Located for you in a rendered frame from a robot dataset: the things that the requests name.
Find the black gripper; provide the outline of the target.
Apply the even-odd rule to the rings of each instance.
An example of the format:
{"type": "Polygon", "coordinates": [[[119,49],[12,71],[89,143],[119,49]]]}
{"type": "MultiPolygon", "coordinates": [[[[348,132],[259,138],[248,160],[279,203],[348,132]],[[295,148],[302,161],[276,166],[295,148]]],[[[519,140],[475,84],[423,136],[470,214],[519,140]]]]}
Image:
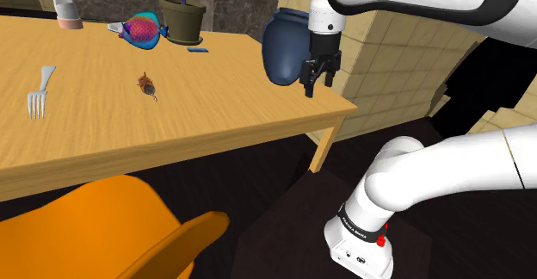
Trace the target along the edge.
{"type": "Polygon", "coordinates": [[[310,32],[310,60],[304,60],[301,65],[299,82],[304,86],[306,97],[313,97],[314,84],[323,69],[326,72],[324,85],[331,87],[336,73],[341,67],[339,52],[341,32],[336,34],[316,34],[310,32]]]}

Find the dark blue vase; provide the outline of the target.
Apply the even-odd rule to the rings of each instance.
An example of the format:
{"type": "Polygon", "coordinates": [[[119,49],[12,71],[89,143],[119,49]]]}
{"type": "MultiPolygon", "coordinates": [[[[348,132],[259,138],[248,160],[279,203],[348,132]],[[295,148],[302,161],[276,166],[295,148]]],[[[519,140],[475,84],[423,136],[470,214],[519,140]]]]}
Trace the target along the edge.
{"type": "Polygon", "coordinates": [[[294,83],[302,62],[310,59],[308,18],[304,11],[278,8],[267,21],[262,33],[262,61],[273,84],[294,83]]]}

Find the light wooden table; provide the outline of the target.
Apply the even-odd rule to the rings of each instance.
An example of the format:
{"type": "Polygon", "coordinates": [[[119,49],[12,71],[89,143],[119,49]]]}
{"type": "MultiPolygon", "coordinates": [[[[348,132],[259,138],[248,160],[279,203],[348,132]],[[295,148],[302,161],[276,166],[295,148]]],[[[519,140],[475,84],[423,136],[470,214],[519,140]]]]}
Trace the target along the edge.
{"type": "Polygon", "coordinates": [[[205,32],[202,45],[143,51],[101,23],[0,16],[0,202],[316,130],[318,171],[355,105],[272,84],[245,34],[205,32]],[[30,119],[43,65],[56,66],[45,116],[30,119]],[[137,85],[144,73],[157,102],[137,85]]]}

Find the colourful fish figure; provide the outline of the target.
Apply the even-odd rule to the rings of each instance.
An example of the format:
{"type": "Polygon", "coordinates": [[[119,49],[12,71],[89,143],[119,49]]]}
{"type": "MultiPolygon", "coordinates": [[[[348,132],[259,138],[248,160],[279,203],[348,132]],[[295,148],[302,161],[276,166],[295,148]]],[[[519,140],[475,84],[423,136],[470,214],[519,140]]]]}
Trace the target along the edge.
{"type": "Polygon", "coordinates": [[[154,48],[160,37],[167,38],[169,32],[169,28],[162,27],[157,15],[150,11],[140,12],[120,25],[119,37],[144,50],[154,48]]]}

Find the orange chair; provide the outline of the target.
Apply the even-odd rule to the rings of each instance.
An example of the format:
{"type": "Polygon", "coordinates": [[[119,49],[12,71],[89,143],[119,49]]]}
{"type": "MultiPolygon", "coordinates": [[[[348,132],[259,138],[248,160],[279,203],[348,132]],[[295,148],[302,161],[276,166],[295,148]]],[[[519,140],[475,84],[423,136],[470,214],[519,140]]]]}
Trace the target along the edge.
{"type": "Polygon", "coordinates": [[[109,177],[1,221],[0,279],[189,279],[228,225],[224,212],[180,223],[148,183],[109,177]]]}

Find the silver fork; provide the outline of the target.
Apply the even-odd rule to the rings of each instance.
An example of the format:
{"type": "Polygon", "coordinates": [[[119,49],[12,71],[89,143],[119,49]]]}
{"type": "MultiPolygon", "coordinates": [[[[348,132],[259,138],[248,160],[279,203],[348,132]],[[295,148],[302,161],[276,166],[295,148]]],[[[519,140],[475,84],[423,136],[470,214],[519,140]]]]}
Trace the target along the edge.
{"type": "Polygon", "coordinates": [[[30,119],[43,119],[45,116],[46,87],[56,69],[55,65],[43,65],[40,70],[40,88],[28,92],[28,116],[30,119]]]}

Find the white and pink bottle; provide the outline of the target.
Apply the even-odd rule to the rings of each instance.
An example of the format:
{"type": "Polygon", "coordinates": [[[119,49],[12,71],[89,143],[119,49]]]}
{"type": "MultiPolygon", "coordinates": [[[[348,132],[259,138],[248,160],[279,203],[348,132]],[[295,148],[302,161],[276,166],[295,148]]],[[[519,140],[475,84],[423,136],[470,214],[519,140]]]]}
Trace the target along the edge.
{"type": "Polygon", "coordinates": [[[53,0],[59,26],[63,29],[82,29],[83,22],[73,0],[53,0]]]}

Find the small brown beetle figure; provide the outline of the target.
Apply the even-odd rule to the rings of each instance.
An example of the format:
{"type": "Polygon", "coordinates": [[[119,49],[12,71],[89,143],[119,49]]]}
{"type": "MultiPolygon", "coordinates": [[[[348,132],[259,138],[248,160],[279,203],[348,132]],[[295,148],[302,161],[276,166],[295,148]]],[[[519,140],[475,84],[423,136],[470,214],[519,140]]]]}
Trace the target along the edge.
{"type": "Polygon", "coordinates": [[[151,96],[157,102],[156,88],[146,73],[138,79],[137,85],[144,94],[151,96]]]}

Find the olive green plant pot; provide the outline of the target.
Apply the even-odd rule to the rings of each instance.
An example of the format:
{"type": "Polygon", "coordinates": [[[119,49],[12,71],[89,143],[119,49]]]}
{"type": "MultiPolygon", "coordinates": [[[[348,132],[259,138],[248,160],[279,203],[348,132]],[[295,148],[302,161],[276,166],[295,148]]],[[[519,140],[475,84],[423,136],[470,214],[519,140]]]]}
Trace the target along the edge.
{"type": "Polygon", "coordinates": [[[175,44],[197,46],[203,16],[207,11],[205,4],[189,0],[159,0],[164,10],[164,20],[168,27],[166,38],[175,44]]]}

